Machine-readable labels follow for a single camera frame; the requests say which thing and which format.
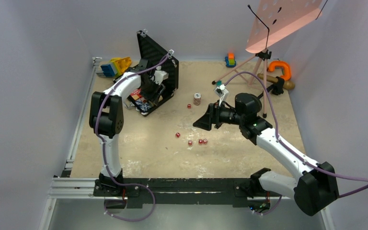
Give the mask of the red Texas Hold'em card deck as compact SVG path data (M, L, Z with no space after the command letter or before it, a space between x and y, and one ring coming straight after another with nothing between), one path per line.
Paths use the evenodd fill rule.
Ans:
M130 96L133 98L133 100L135 100L135 101L137 101L137 100L139 100L140 98L142 98L142 96L141 96L141 94L140 94L140 89L136 89L136 90L134 90L131 94L130 94Z

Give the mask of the red 100 chip stack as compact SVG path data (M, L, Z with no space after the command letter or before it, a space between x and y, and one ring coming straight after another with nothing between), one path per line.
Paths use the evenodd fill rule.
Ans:
M201 93L196 92L194 94L193 104L196 105L196 106L200 105L201 104L201 98L202 98Z

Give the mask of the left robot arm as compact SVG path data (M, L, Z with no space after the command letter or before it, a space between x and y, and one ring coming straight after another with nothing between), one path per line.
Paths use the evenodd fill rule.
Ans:
M95 182L97 190L118 196L125 189L118 153L118 138L124 125L123 103L136 89L147 100L158 103L165 89L162 82L168 77L161 65L167 59L163 56L154 66L142 59L137 70L123 74L109 89L92 94L89 125L99 139L103 155L103 168Z

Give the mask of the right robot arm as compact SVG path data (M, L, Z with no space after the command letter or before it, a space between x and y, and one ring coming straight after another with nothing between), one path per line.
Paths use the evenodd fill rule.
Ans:
M262 104L250 93L235 96L235 106L226 102L210 103L194 127L210 131L222 124L237 125L241 134L254 145L267 151L291 174L290 177L264 169L253 174L250 189L256 195L265 191L292 198L300 210L313 216L340 197L337 180L332 176L334 167L322 164L301 153L276 133L275 128L258 116Z

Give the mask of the blue white chip stack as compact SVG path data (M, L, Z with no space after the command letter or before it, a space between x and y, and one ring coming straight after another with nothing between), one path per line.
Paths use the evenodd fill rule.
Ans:
M151 104L146 100L136 100L135 101L136 109L142 114L147 115L149 110L152 108Z

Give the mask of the black poker chip case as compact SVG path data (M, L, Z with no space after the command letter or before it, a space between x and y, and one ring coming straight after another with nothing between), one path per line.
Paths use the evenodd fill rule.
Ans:
M174 51L167 51L149 35L147 30L137 31L140 52L139 63L129 67L119 78L114 80L113 95L120 99L116 108L116 117L122 112L124 100L133 104L143 116L155 111L174 96L178 89L179 61L173 56Z

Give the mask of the blue yellow lego bricks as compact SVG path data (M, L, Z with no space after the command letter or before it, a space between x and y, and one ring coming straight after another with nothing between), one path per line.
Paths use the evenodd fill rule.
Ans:
M101 70L107 78L120 77L130 67L132 60L130 57L112 58L108 63L102 64Z

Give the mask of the wooden rolling pin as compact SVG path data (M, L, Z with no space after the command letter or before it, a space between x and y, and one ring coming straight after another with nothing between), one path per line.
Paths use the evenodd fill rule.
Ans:
M282 77L273 77L270 75L266 76L266 81L270 83L281 83L283 88L286 90L293 90L295 88L295 83L290 80L284 80Z

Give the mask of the pink music stand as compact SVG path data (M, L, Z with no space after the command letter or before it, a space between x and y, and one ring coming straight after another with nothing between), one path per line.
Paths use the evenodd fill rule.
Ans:
M269 47L317 20L322 15L326 3L327 1L323 3L321 0L261 0L257 10L253 10L248 5L255 20L245 50L252 56L227 73L217 77L211 84L217 85L220 80L235 72L251 86L255 77L246 79L238 69L254 58L258 58L253 74L257 75L260 65L263 64L262 80L266 87L269 80L267 75L268 60L271 58Z

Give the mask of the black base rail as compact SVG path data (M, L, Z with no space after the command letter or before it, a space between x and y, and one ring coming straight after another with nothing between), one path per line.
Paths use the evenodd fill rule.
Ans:
M125 178L124 183L97 179L93 196L109 200L110 208L142 208L153 203L231 205L258 212L270 208L270 193L254 188L250 178Z

